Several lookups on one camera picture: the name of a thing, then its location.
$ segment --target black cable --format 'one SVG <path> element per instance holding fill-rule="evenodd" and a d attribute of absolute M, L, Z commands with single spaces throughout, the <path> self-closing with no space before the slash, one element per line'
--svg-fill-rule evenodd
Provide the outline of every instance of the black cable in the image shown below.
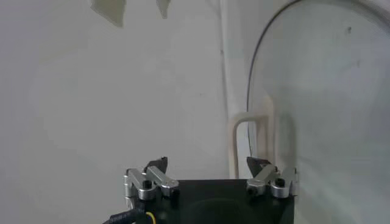
<path fill-rule="evenodd" d="M 246 110 L 249 112 L 249 90 L 250 90 L 250 80 L 252 78 L 252 73 L 254 71 L 254 66 L 255 66 L 255 60 L 256 60 L 256 57 L 257 57 L 257 53 L 258 53 L 258 50 L 260 48 L 260 44 L 261 42 L 263 41 L 268 29 L 270 28 L 270 26 L 272 25 L 272 23 L 278 18 L 278 16 L 284 12 L 285 10 L 287 10 L 288 8 L 290 8 L 292 5 L 300 2 L 300 1 L 303 1 L 303 0 L 295 0 L 295 1 L 292 1 L 292 2 L 289 2 L 287 4 L 285 4 L 282 8 L 280 8 L 275 14 L 274 16 L 272 16 L 272 18 L 268 21 L 267 23 L 267 26 L 264 28 L 263 32 L 261 33 L 260 35 L 260 38 L 258 39 L 257 41 L 257 44 L 256 44 L 256 48 L 255 48 L 255 52 L 253 53 L 253 57 L 252 57 L 252 62 L 250 63 L 250 71 L 249 71 L 249 77 L 248 77 L 248 86 L 247 86 L 247 96 L 246 96 Z M 248 125 L 248 141 L 249 141 L 249 151 L 250 151 L 250 156 L 252 157 L 252 148 L 250 146 L 250 138 L 249 138 L 249 125 Z"/>
<path fill-rule="evenodd" d="M 145 215 L 145 210 L 143 207 L 139 207 L 127 212 L 111 215 L 110 219 L 105 221 L 103 224 L 130 224 L 134 223 L 142 215 Z"/>

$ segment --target white wall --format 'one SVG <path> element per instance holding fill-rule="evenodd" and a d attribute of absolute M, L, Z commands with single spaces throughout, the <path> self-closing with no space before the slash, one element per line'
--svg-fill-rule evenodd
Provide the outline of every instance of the white wall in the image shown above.
<path fill-rule="evenodd" d="M 0 2 L 0 217 L 101 223 L 122 175 L 227 178 L 215 1 L 128 0 L 124 28 L 87 0 Z"/>

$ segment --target black screw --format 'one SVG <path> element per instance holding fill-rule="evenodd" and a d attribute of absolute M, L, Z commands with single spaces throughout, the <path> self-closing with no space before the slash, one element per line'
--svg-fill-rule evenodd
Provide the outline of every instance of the black screw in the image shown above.
<path fill-rule="evenodd" d="M 257 194 L 257 189 L 254 187 L 250 187 L 246 190 L 249 196 L 255 196 Z"/>
<path fill-rule="evenodd" d="M 277 187 L 285 187 L 286 183 L 285 183 L 285 180 L 284 180 L 284 179 L 282 179 L 282 178 L 277 178 L 277 179 L 275 180 L 275 185 L 276 185 Z"/>
<path fill-rule="evenodd" d="M 146 180 L 142 182 L 143 189 L 150 189 L 152 188 L 152 182 L 150 180 Z"/>

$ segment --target transparent plastic sheet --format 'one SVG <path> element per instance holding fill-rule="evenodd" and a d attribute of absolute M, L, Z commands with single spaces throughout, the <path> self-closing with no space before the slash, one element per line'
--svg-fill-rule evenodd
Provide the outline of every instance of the transparent plastic sheet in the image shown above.
<path fill-rule="evenodd" d="M 277 165 L 299 171 L 296 223 L 390 219 L 389 33 L 372 5 L 301 1 L 262 40 L 248 111 L 272 99 Z"/>

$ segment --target yellow wire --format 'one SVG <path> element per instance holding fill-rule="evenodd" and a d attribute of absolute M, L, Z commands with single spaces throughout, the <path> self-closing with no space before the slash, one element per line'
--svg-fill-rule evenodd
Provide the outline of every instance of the yellow wire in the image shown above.
<path fill-rule="evenodd" d="M 152 218 L 153 224 L 156 224 L 156 218 L 154 217 L 153 213 L 147 212 L 146 214 Z"/>

